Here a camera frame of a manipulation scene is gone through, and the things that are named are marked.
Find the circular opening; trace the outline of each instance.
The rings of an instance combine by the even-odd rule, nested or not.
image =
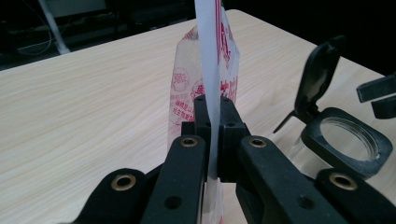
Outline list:
[[[351,177],[344,174],[331,174],[330,181],[340,189],[355,190],[358,184]]]
[[[378,156],[374,138],[361,126],[350,120],[324,119],[320,123],[320,131],[332,147],[350,158],[368,161]]]
[[[130,189],[136,183],[134,175],[117,175],[111,182],[111,188],[117,191]]]
[[[261,139],[251,139],[249,143],[254,147],[265,147],[267,144]]]
[[[165,207],[168,209],[177,209],[181,206],[181,198],[170,196],[165,200]]]
[[[198,144],[198,142],[194,138],[183,138],[181,139],[180,144],[183,147],[195,147]]]
[[[297,204],[303,209],[308,209],[308,210],[313,209],[315,206],[314,202],[310,198],[304,195],[300,195],[300,197],[297,198]]]

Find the wooden table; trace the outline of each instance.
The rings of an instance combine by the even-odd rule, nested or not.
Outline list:
[[[238,10],[228,19],[241,52],[236,107],[252,134],[286,154],[304,125],[292,110],[304,63],[315,45]],[[104,176],[142,172],[166,156],[169,93],[176,45],[195,25],[186,21],[0,73],[0,222],[74,220]],[[396,146],[395,119],[374,118],[356,88],[381,76],[341,59],[319,101],[344,109]],[[368,180],[396,203],[396,156]],[[244,223],[225,185],[225,223]]]

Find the metal rivet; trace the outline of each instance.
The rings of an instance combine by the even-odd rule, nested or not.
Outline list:
[[[195,138],[186,137],[181,139],[180,144],[183,147],[195,147],[198,144],[198,141]]]
[[[340,189],[355,190],[358,188],[356,181],[347,175],[333,173],[330,174],[329,179]]]
[[[253,147],[266,147],[267,143],[258,138],[253,138],[248,141]]]
[[[111,188],[116,191],[124,191],[133,187],[135,183],[136,177],[134,175],[117,175],[111,182]]]

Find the light wood tabletop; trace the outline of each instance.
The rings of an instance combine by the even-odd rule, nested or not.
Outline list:
[[[227,16],[241,53],[236,108],[252,134],[288,154],[304,124],[291,119],[272,132],[293,109],[315,45],[238,10]],[[0,72],[0,223],[73,221],[107,174],[164,161],[176,45],[195,23]],[[342,58],[318,106],[345,110],[396,146],[396,119],[375,119],[356,93],[380,77]],[[393,152],[367,182],[396,204],[394,174]],[[233,184],[224,200],[225,223],[245,223]]]

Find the dark background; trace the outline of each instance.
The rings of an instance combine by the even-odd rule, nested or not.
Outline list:
[[[15,39],[7,30],[42,24],[25,3],[42,13],[36,0],[0,0],[0,53],[15,53]],[[344,35],[345,58],[384,76],[396,71],[396,18],[390,1],[356,4],[349,1],[223,0],[223,5],[226,9],[244,11],[316,45],[333,36]]]

